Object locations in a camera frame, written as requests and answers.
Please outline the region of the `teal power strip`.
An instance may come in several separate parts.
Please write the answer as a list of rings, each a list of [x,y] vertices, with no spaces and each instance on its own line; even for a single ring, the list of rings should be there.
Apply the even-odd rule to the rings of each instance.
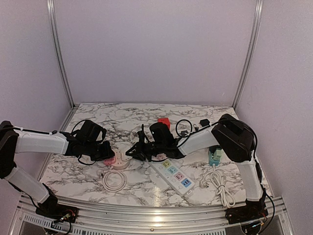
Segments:
[[[209,147],[208,151],[209,160],[208,163],[210,166],[218,166],[222,157],[222,148],[219,145]]]

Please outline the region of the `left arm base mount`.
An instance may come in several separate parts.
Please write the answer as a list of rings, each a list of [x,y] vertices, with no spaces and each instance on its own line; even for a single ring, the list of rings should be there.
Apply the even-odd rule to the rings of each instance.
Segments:
[[[57,199],[47,199],[38,203],[36,214],[54,219],[56,222],[66,221],[74,223],[77,217],[78,208],[59,204]]]

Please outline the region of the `black power adapter with cable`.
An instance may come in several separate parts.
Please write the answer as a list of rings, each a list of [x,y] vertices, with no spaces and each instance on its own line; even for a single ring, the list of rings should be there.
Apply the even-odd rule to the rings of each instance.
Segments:
[[[180,133],[178,132],[178,126],[182,123],[182,122],[186,122],[190,125],[190,130],[182,130]],[[184,138],[187,137],[188,135],[195,133],[203,128],[206,127],[210,127],[210,121],[208,119],[201,119],[199,121],[199,124],[195,124],[192,123],[190,120],[187,119],[181,119],[180,121],[178,121],[178,123],[176,124],[176,133],[179,137]]]

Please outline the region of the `white plug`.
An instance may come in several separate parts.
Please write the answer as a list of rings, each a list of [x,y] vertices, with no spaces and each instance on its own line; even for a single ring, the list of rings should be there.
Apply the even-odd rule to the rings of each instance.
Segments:
[[[124,154],[120,150],[115,150],[115,159],[117,162],[126,162],[128,160],[127,157],[124,156]]]

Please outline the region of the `right aluminium frame post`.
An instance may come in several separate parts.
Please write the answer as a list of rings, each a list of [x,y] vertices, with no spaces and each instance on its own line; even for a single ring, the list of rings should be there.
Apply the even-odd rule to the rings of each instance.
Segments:
[[[241,72],[239,84],[233,99],[232,107],[234,110],[237,110],[239,106],[239,102],[241,100],[244,87],[248,78],[248,73],[251,65],[251,61],[254,55],[255,47],[257,44],[258,36],[259,36],[259,30],[260,30],[260,24],[261,24],[261,18],[262,18],[262,12],[263,12],[263,0],[257,0],[255,5],[255,11],[254,11],[254,17],[252,22],[252,29],[251,29],[251,35],[250,40],[247,48],[246,58],[244,62],[244,66]]]

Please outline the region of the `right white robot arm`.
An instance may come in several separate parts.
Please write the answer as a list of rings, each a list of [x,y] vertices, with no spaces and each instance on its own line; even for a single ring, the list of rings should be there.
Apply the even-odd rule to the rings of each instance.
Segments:
[[[243,180],[248,204],[243,207],[242,215],[246,219],[253,219],[261,212],[259,201],[265,198],[266,191],[262,186],[262,170],[255,155],[257,138],[247,124],[225,114],[211,126],[192,131],[186,136],[175,138],[162,122],[152,124],[150,132],[153,141],[148,140],[144,130],[140,130],[137,133],[138,142],[125,154],[140,161],[152,161],[158,154],[181,159],[196,151],[218,145],[237,165]]]

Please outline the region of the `pink round power strip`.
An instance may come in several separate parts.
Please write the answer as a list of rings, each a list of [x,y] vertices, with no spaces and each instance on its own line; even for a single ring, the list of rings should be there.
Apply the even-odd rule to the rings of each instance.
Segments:
[[[132,157],[123,154],[120,150],[115,150],[114,153],[115,162],[112,164],[112,167],[115,170],[126,169],[129,166]]]

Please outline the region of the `left aluminium frame post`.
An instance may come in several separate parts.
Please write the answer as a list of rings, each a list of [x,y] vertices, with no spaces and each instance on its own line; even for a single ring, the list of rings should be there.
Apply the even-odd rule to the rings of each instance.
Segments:
[[[61,75],[62,84],[65,90],[65,94],[66,94],[69,106],[71,109],[73,109],[75,107],[75,103],[74,103],[73,96],[70,90],[69,81],[67,78],[67,72],[66,72],[66,68],[65,68],[65,64],[64,64],[64,60],[62,56],[62,50],[61,50],[61,44],[59,40],[56,14],[55,14],[55,4],[53,0],[47,0],[47,10],[48,10],[52,39],[53,39],[54,49],[56,53],[58,68],[59,68],[60,75]]]

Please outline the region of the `aluminium frame post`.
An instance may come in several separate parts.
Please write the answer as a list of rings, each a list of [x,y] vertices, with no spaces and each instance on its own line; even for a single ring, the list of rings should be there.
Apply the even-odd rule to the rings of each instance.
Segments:
[[[65,64],[64,64],[64,60],[62,56],[62,50],[61,50],[61,44],[59,40],[56,14],[55,14],[55,4],[53,0],[47,0],[47,10],[48,10],[52,39],[53,39],[54,49],[56,53],[58,68],[59,68],[60,75],[61,75],[62,84],[65,90],[65,94],[66,94],[69,106],[71,109],[73,109],[75,107],[75,103],[74,103],[73,96],[70,90],[69,81],[67,78],[67,72],[66,72],[66,68],[65,68]]]
[[[259,36],[259,30],[260,30],[260,24],[261,24],[261,18],[262,18],[262,12],[263,12],[263,0],[257,0],[255,5],[255,11],[254,11],[254,17],[252,22],[252,29],[251,29],[251,35],[250,40],[247,48],[246,58],[244,62],[244,66],[241,72],[239,84],[233,99],[232,107],[234,110],[237,110],[239,106],[239,102],[241,100],[244,87],[248,78],[248,73],[251,65],[251,61],[254,55],[255,47],[257,44],[258,36]]]

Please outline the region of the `aluminium front rail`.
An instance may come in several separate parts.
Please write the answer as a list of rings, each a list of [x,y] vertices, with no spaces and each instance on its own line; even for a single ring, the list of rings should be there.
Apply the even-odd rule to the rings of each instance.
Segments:
[[[88,202],[78,199],[59,197],[64,205],[78,208],[75,223],[72,224],[71,235],[208,235],[212,231],[217,235],[231,234],[230,230],[244,235],[241,230],[246,223],[229,224],[222,206],[200,207],[146,207],[125,206]],[[267,200],[269,212],[266,225],[269,226],[261,235],[295,235],[282,197],[273,199],[275,214],[271,223],[272,203]],[[67,224],[49,228],[51,219],[35,214],[35,208],[28,196],[22,195],[17,205],[8,235],[22,233],[23,223],[50,230],[65,229]]]

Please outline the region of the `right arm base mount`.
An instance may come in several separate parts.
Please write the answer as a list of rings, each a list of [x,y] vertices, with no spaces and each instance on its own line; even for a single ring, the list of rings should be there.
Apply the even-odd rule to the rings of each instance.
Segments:
[[[229,224],[236,224],[256,220],[268,216],[264,200],[248,201],[244,206],[229,208],[225,211],[225,218]]]

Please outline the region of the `pink cube socket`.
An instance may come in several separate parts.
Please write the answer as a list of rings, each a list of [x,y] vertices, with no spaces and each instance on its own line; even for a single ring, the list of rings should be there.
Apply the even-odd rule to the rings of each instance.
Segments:
[[[110,159],[104,160],[105,165],[113,165],[113,164],[115,164],[115,162],[116,162],[115,158],[110,158]]]

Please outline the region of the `white multicolour power strip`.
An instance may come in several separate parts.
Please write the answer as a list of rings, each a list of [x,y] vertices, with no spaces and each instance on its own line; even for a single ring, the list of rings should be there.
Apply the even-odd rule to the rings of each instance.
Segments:
[[[148,162],[150,167],[180,196],[192,193],[194,181],[165,154],[159,154]]]

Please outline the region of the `red cube socket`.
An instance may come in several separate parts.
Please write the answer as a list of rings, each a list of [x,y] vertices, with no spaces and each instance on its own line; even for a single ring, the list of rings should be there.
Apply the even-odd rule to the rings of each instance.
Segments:
[[[169,118],[167,118],[167,117],[166,118],[158,118],[157,121],[165,124],[168,127],[168,129],[170,129],[171,123],[170,123]]]

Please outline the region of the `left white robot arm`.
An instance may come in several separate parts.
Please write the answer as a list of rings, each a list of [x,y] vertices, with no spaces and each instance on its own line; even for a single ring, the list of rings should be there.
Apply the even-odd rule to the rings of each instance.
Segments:
[[[9,121],[0,125],[0,177],[20,191],[28,194],[50,217],[62,213],[58,199],[44,184],[18,167],[14,161],[19,153],[51,153],[81,158],[92,162],[114,157],[110,143],[105,139],[107,130],[91,120],[81,122],[71,132],[42,132],[13,126]]]

